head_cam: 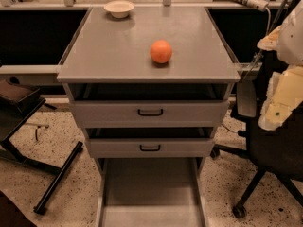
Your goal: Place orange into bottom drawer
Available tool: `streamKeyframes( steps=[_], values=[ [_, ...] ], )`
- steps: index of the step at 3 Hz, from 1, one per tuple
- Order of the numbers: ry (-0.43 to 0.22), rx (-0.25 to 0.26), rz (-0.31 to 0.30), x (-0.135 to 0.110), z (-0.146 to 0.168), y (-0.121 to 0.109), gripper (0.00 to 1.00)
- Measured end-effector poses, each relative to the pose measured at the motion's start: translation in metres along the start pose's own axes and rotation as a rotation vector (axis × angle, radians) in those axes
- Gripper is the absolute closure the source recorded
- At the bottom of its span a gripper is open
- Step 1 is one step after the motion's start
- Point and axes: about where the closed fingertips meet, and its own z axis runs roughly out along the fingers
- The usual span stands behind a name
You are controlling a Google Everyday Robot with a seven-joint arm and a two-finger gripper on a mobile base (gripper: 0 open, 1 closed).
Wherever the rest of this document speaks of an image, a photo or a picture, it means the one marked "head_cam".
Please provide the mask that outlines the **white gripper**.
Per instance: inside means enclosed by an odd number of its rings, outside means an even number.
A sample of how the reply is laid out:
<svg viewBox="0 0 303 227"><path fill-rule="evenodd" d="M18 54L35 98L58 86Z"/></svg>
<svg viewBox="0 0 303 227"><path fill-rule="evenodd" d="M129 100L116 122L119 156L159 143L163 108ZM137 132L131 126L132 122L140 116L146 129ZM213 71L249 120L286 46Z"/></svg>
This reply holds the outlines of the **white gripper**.
<svg viewBox="0 0 303 227"><path fill-rule="evenodd" d="M277 51L281 61L291 64L282 73L270 77L258 125L274 131L303 102L303 4L298 4L281 26L276 27L257 43L257 48Z"/></svg>

